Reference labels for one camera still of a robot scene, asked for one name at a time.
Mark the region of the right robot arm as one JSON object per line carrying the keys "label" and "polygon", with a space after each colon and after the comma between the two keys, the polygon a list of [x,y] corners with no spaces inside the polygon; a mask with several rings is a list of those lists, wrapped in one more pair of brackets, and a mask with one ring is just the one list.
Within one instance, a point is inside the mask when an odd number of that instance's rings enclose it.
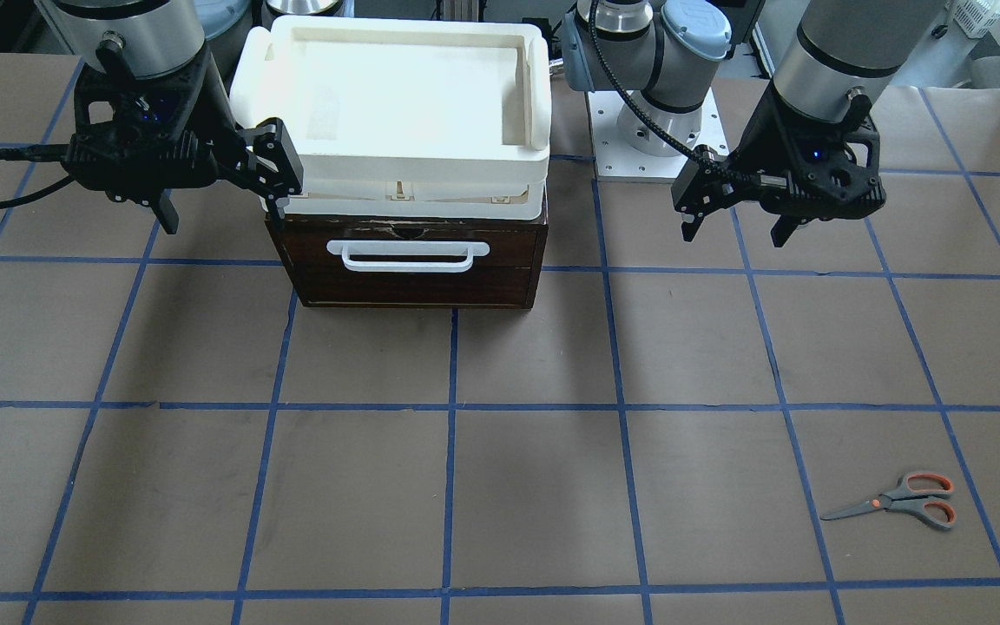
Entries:
{"label": "right robot arm", "polygon": [[73,181],[179,226],[169,189],[229,181],[257,194],[278,228],[302,189],[285,123],[235,120],[190,1],[45,1],[49,23],[83,59],[75,131],[61,155]]}

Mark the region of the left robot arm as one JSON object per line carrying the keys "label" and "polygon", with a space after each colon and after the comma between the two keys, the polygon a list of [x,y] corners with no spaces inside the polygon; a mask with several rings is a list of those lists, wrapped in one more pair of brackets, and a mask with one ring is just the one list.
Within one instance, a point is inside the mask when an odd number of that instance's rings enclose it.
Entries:
{"label": "left robot arm", "polygon": [[672,183],[682,237],[753,201],[776,247],[811,221],[864,219],[886,201],[872,107],[938,13],[938,1],[811,1],[793,42],[726,157],[698,142],[702,104],[733,48],[707,1],[579,1],[562,21],[576,91],[615,92],[632,147],[686,158]]}

